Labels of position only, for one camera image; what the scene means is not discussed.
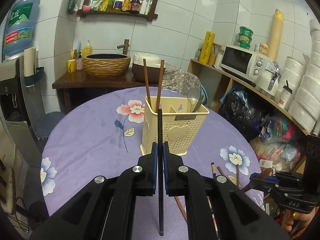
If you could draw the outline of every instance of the finger ring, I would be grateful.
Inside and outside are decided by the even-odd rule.
[[[295,211],[295,212],[292,212],[291,217],[292,217],[292,218],[297,218],[298,215],[299,215],[299,213]]]

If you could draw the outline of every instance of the black plastic bag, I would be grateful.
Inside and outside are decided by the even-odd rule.
[[[268,102],[243,86],[232,89],[218,114],[231,123],[249,142],[260,134],[265,116],[272,111]]]

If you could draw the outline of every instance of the cream plastic utensil holder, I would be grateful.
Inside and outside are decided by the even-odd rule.
[[[147,97],[144,112],[142,144],[140,149],[142,155],[151,153],[152,143],[157,142],[158,115],[155,113],[156,97],[151,97],[151,109]],[[187,98],[161,97],[163,142],[168,141],[170,153],[176,155],[187,154],[187,148],[192,143],[202,123],[209,114],[208,109],[200,106],[197,113],[189,113],[191,103]]]

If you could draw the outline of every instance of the flower print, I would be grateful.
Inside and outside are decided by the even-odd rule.
[[[243,151],[237,150],[232,145],[228,149],[221,149],[220,156],[227,161],[225,166],[230,171],[236,174],[237,164],[239,165],[239,171],[244,175],[249,175],[247,167],[250,166],[249,158],[244,154]]]
[[[56,183],[53,178],[56,176],[57,171],[55,167],[50,167],[51,161],[49,157],[42,159],[41,161],[41,170],[40,170],[40,180],[42,186],[43,196],[51,194],[56,187]]]
[[[144,119],[145,105],[140,100],[130,100],[128,105],[121,105],[117,108],[117,113],[129,115],[130,122],[142,123]]]

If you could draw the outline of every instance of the human hand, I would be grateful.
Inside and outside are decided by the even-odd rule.
[[[282,221],[282,225],[281,227],[286,230],[288,233],[290,233],[292,231],[292,225],[294,223],[295,220],[301,221],[300,226],[298,228],[298,231],[302,230],[303,228],[307,227],[311,220],[313,219],[313,217],[316,214],[316,208],[314,208],[312,210],[312,212],[310,214],[302,214],[299,213],[298,216],[296,218],[292,218],[292,210],[286,210],[285,214],[283,216],[283,221]]]

